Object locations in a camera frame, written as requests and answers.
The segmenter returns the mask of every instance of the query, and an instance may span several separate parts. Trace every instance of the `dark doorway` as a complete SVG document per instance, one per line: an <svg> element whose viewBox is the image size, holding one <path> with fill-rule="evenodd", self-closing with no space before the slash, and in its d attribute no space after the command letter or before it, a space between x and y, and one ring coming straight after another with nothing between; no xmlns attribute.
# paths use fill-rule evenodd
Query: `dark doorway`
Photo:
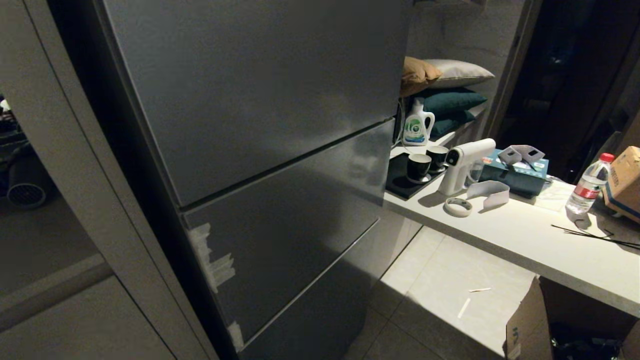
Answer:
<svg viewBox="0 0 640 360"><path fill-rule="evenodd" d="M640 1L544 0L498 147L533 145L552 175L576 181L593 142L614 131L601 112L637 56L639 20Z"/></svg>

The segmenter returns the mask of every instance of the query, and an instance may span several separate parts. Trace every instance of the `gray refrigerator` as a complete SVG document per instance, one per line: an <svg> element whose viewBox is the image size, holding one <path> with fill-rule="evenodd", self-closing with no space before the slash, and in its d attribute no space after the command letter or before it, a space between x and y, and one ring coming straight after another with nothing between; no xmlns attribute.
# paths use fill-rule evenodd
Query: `gray refrigerator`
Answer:
<svg viewBox="0 0 640 360"><path fill-rule="evenodd" d="M395 245L412 0L49 4L221 358L340 359Z"/></svg>

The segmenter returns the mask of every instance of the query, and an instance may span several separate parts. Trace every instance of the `tile floor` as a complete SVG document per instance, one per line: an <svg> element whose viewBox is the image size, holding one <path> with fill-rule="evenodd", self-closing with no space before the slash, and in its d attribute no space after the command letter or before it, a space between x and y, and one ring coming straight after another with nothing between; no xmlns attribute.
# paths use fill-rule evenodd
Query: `tile floor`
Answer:
<svg viewBox="0 0 640 360"><path fill-rule="evenodd" d="M423 227L376 285L343 360L504 359L506 322L533 277Z"/></svg>

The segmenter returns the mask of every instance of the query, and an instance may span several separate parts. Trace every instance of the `bottle label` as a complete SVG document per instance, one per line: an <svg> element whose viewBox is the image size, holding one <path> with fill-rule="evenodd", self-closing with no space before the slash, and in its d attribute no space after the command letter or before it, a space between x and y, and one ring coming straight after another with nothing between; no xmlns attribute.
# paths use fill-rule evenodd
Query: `bottle label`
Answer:
<svg viewBox="0 0 640 360"><path fill-rule="evenodd" d="M404 125L404 140L406 142L426 143L423 127L418 119L408 119Z"/></svg>
<svg viewBox="0 0 640 360"><path fill-rule="evenodd" d="M598 194L600 193L600 187L596 186L596 188L594 190L591 189L587 189L584 186L578 184L575 187L575 190L573 191L576 195L580 195L581 197L585 198L585 199L595 199L598 197Z"/></svg>

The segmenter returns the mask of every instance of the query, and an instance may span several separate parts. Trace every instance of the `doorframe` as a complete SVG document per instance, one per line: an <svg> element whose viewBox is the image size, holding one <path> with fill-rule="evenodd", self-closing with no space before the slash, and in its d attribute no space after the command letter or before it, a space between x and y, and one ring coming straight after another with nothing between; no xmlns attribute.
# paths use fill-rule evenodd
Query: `doorframe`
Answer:
<svg viewBox="0 0 640 360"><path fill-rule="evenodd" d="M511 50L509 50L504 72L500 77L493 106L486 119L483 138L496 139L500 135L504 114L507 112L511 95L516 87L522 65L527 56L542 2L543 0L525 0L522 6L522 14L516 28L513 44Z"/></svg>
<svg viewBox="0 0 640 360"><path fill-rule="evenodd" d="M46 0L0 12L3 93L66 202L178 359L218 360L84 94Z"/></svg>

